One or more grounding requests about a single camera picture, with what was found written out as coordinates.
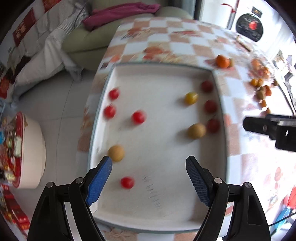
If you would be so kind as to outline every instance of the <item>blue object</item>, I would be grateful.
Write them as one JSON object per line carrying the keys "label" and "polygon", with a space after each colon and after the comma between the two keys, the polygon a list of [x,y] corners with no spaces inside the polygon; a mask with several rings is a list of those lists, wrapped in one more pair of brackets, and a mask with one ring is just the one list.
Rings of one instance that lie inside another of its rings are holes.
{"label": "blue object", "polygon": [[0,131],[0,144],[3,144],[5,141],[4,131]]}
{"label": "blue object", "polygon": [[[279,216],[277,217],[277,219],[276,219],[275,222],[280,221],[281,219],[283,219],[286,216],[288,216],[289,213],[290,213],[290,210],[291,210],[290,207],[284,208],[284,210],[281,211],[281,213],[279,214]],[[283,220],[283,221],[277,223],[276,225],[274,225],[274,229],[276,229],[276,231],[278,232],[282,228],[282,226],[285,224],[285,222],[286,222],[286,220]]]}
{"label": "blue object", "polygon": [[210,199],[209,184],[207,184],[205,182],[204,178],[202,177],[201,172],[203,172],[204,175],[205,175],[205,173],[194,157],[187,158],[186,170],[187,170],[187,173],[191,179],[191,182],[195,188],[195,191],[196,191],[200,201],[203,202],[207,207],[210,207],[212,200]]}
{"label": "blue object", "polygon": [[85,201],[89,206],[91,206],[92,203],[96,202],[99,199],[103,187],[112,170],[112,159],[110,157],[107,157],[105,159],[103,158],[101,162],[103,163],[100,163],[101,166],[99,170],[88,186],[88,195]]}

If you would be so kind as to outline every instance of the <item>checkered tablecloth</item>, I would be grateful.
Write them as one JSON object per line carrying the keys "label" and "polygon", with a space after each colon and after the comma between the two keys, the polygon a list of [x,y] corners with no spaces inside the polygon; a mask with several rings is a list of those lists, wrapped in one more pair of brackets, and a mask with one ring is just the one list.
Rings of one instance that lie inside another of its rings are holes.
{"label": "checkered tablecloth", "polygon": [[[97,70],[88,97],[77,158],[87,163],[94,118],[100,95],[111,67],[124,62],[164,62],[187,64],[213,70],[220,94],[227,138],[227,182],[251,182],[258,194],[269,223],[273,222],[281,200],[296,183],[296,153],[276,150],[268,136],[247,133],[242,127],[246,115],[260,115],[262,110],[254,100],[255,89],[249,81],[250,53],[237,41],[237,33],[196,20],[179,18],[138,18],[125,21],[115,33]],[[254,42],[244,39],[252,49]],[[234,60],[234,66],[219,69],[215,57],[222,54]],[[266,99],[274,114],[292,115],[280,90],[272,89]],[[230,220],[232,204],[228,204],[226,219]],[[142,234],[102,227],[111,241],[141,241]],[[195,233],[173,234],[165,240],[193,240]]]}

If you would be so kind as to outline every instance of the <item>metal screw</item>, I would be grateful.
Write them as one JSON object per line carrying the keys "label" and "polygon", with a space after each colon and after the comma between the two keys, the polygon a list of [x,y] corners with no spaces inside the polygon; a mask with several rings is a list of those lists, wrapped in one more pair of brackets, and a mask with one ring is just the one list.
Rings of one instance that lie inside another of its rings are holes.
{"label": "metal screw", "polygon": [[222,179],[217,177],[214,179],[214,182],[220,184],[222,183]]}
{"label": "metal screw", "polygon": [[251,183],[245,183],[244,185],[245,185],[246,188],[251,188],[252,187]]}
{"label": "metal screw", "polygon": [[75,180],[76,183],[80,184],[80,183],[83,183],[83,178],[82,177],[79,177]]}
{"label": "metal screw", "polygon": [[46,184],[46,187],[47,187],[47,188],[51,188],[53,185],[54,185],[53,182],[49,182],[49,183]]}

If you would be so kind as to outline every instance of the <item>pink cloth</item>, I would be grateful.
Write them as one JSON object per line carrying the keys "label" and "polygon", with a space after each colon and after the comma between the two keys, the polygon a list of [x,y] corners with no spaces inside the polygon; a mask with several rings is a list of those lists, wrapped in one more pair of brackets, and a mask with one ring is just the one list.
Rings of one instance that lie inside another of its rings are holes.
{"label": "pink cloth", "polygon": [[84,19],[82,22],[86,30],[92,31],[95,28],[121,18],[141,13],[155,13],[159,8],[160,4],[146,5],[142,2],[125,3],[103,10],[94,9],[91,16]]}

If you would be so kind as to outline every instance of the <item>blue gripper pad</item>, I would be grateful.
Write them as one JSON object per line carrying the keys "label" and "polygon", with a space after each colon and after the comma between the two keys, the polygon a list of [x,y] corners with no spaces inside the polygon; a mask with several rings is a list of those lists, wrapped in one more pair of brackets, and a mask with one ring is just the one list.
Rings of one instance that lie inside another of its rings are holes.
{"label": "blue gripper pad", "polygon": [[86,180],[86,188],[88,190],[86,203],[91,206],[92,203],[99,199],[103,187],[112,170],[112,159],[105,156],[95,169],[91,169],[92,173]]}
{"label": "blue gripper pad", "polygon": [[200,199],[207,207],[210,207],[213,198],[213,179],[209,171],[207,173],[203,169],[194,156],[190,156],[186,159],[186,171],[190,177],[190,180],[195,188],[195,191]]}

